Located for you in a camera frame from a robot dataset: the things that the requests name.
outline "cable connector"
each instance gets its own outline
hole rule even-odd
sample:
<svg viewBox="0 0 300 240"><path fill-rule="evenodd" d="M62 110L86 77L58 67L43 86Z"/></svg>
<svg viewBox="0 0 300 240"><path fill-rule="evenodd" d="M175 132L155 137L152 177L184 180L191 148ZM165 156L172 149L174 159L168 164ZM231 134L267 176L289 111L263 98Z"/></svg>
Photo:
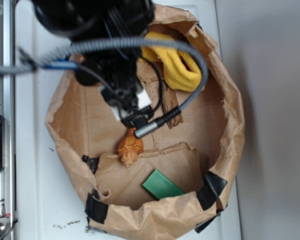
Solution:
<svg viewBox="0 0 300 240"><path fill-rule="evenodd" d="M154 130L162 127L165 123L169 122L171 119L176 117L181 113L179 107L176 107L169 111L167 114L163 115L162 117L158 117L155 120L149 122L147 125L138 128L134 131L134 135L137 139L143 138L145 135L152 133Z"/></svg>

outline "black tape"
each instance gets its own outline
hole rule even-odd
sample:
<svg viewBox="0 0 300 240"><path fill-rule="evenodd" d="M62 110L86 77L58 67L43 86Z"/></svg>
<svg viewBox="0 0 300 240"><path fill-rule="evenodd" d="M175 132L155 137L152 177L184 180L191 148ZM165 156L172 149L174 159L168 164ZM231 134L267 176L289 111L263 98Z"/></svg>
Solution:
<svg viewBox="0 0 300 240"><path fill-rule="evenodd" d="M208 171L203 179L202 188L196 196L203 210L207 210L217 201L218 197L228 182L211 171Z"/></svg>
<svg viewBox="0 0 300 240"><path fill-rule="evenodd" d="M99 158L90 158L89 156L83 155L82 161L84 161L90 168L93 174L98 170Z"/></svg>
<svg viewBox="0 0 300 240"><path fill-rule="evenodd" d="M214 216L213 218L209 219L208 221L205 221L201 224L198 224L197 227L194 229L198 234L201 233L203 230L206 229L206 227L208 227L215 219L216 217L220 216L221 213L219 213L218 215Z"/></svg>
<svg viewBox="0 0 300 240"><path fill-rule="evenodd" d="M107 218L109 205L99 201L99 194L93 191L86 199L85 213L88 217L100 224L104 224Z"/></svg>

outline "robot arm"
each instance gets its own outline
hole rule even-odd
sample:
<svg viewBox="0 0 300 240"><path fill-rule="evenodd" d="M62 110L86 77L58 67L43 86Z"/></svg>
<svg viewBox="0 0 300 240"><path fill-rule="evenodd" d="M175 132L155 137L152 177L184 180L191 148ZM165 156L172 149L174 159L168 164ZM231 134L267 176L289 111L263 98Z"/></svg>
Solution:
<svg viewBox="0 0 300 240"><path fill-rule="evenodd" d="M150 0L32 0L35 14L51 33L79 42L97 38L141 36L154 18ZM113 49L84 55L76 71L82 85L107 83L104 100L127 127L141 128L154 115L137 75L140 48Z"/></svg>

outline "metal frame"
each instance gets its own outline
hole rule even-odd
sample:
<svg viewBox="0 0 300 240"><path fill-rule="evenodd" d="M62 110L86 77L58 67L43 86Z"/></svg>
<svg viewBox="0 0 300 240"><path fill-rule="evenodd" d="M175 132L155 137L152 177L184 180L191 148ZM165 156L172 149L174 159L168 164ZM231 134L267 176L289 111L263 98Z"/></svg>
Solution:
<svg viewBox="0 0 300 240"><path fill-rule="evenodd" d="M0 0L0 64L14 64L14 12L15 0ZM0 173L0 218L16 216L15 183L15 82L14 77L0 77L0 115L5 119L3 133L3 165ZM9 235L16 239L14 231Z"/></svg>

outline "black cable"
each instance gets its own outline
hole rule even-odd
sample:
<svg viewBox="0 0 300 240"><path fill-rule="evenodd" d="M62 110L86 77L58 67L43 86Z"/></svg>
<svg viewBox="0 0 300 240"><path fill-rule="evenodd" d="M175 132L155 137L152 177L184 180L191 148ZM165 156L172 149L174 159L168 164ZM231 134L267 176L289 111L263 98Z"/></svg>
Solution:
<svg viewBox="0 0 300 240"><path fill-rule="evenodd" d="M122 19L120 12L118 9L114 8L109 11L109 16L116 27L117 31L121 35L121 37L130 37L132 34L129 28L126 25L126 22ZM137 52L135 48L130 49L131 53L134 55L136 59L139 58L140 54Z"/></svg>
<svg viewBox="0 0 300 240"><path fill-rule="evenodd" d="M113 88L106 82L106 80L100 76L98 73L96 73L95 71L91 70L90 68L82 65L82 64L78 64L78 69L86 72L87 74L90 74L91 76L93 76L94 78L98 79L103 85L104 87L114 96L114 98L116 98L119 102L121 101L120 97L118 96L118 94L113 90Z"/></svg>
<svg viewBox="0 0 300 240"><path fill-rule="evenodd" d="M150 64L150 66L153 68L153 70L155 71L156 75L158 76L159 79L159 100L157 105L155 106L155 108L153 109L153 111L157 111L158 108L160 107L160 105L162 105L162 100L163 100L163 94L164 94L164 81L161 77L160 71L158 69L158 67L151 61L149 61L148 59L146 59L145 57L141 57L143 60L145 60L148 64Z"/></svg>
<svg viewBox="0 0 300 240"><path fill-rule="evenodd" d="M104 23L105 30L106 30L106 32L107 32L109 38L112 39L113 36L112 36L111 30L110 30L110 28L109 28L109 25L108 25L108 23L107 23L107 20L103 19L103 23ZM129 61L128 56L125 55L119 48L117 48L116 50L118 51L118 53L121 55L121 57L122 57L124 60Z"/></svg>
<svg viewBox="0 0 300 240"><path fill-rule="evenodd" d="M14 229L17 222L18 222L18 219L14 220L12 222L10 229L1 236L1 240L4 240L4 238L12 232L12 230Z"/></svg>

